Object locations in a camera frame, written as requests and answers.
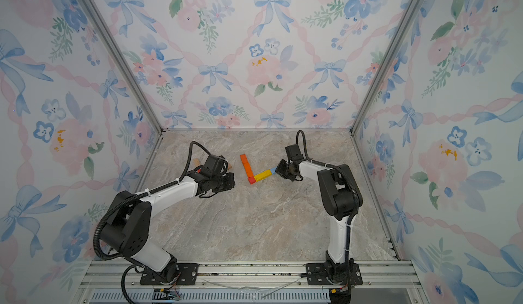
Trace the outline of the yellow long block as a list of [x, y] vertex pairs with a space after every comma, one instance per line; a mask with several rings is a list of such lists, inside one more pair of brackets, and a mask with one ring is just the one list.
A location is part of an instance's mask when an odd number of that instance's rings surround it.
[[272, 174], [272, 170], [265, 170], [264, 172], [255, 175], [254, 178], [258, 182], [272, 176]]

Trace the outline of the orange long block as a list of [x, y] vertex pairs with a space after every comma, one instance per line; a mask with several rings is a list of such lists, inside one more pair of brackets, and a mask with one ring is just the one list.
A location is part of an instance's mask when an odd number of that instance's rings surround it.
[[246, 172], [247, 177], [248, 177], [249, 179], [254, 177], [253, 171], [251, 170], [251, 167], [250, 167], [249, 164], [245, 164], [245, 165], [244, 165], [244, 169], [245, 169], [245, 172]]

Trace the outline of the orange short block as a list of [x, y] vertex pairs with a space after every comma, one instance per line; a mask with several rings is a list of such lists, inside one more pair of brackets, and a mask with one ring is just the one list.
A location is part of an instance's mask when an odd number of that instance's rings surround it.
[[244, 166], [249, 166], [249, 161], [247, 159], [247, 156], [245, 154], [241, 155], [241, 162]]

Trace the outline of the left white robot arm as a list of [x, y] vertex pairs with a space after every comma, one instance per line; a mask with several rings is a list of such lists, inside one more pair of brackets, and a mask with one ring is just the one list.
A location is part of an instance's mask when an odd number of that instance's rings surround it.
[[152, 218], [183, 200], [214, 196], [235, 185], [234, 173], [208, 177], [200, 169], [158, 188], [136, 194], [119, 192], [95, 229], [96, 256], [102, 260], [124, 258], [166, 279], [176, 277], [177, 259], [149, 239]]

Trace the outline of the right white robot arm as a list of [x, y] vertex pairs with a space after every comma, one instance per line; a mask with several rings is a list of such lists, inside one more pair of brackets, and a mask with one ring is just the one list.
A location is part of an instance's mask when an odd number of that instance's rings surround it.
[[330, 216], [330, 239], [324, 269], [332, 284], [357, 284], [357, 267], [350, 256], [352, 222], [362, 206], [362, 195], [350, 168], [315, 160], [297, 162], [282, 159], [276, 174], [290, 181], [317, 182], [321, 202]]

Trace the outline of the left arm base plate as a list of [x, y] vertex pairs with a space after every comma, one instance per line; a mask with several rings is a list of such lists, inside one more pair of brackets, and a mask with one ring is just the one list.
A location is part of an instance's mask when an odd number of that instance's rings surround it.
[[161, 272], [145, 267], [140, 279], [141, 286], [181, 285], [194, 286], [199, 270], [197, 263], [168, 264]]

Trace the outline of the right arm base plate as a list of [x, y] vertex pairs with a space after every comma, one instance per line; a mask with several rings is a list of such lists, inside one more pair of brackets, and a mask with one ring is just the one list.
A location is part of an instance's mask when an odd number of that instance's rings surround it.
[[347, 286], [351, 287], [363, 285], [362, 274], [359, 265], [354, 261], [348, 264], [335, 263], [334, 265], [325, 263], [307, 263], [306, 271], [300, 274], [301, 278], [306, 278], [309, 286]]

